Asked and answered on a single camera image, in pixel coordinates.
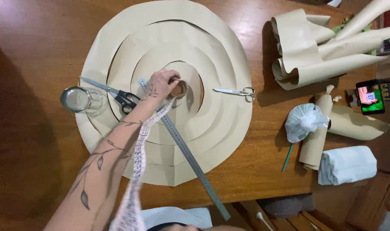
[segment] silver scissors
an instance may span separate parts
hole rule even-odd
[[[243,91],[238,91],[238,90],[230,90],[230,89],[221,89],[221,88],[214,88],[213,90],[217,92],[223,92],[223,93],[228,93],[228,94],[233,94],[233,95],[241,95],[245,96],[245,100],[249,103],[255,100],[255,97],[253,94],[255,93],[255,89],[253,87],[245,87]]]

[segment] plastic bag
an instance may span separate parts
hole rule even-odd
[[[329,120],[329,117],[323,116],[321,109],[315,104],[296,106],[289,112],[285,123],[289,142],[299,142],[318,127],[327,127]]]

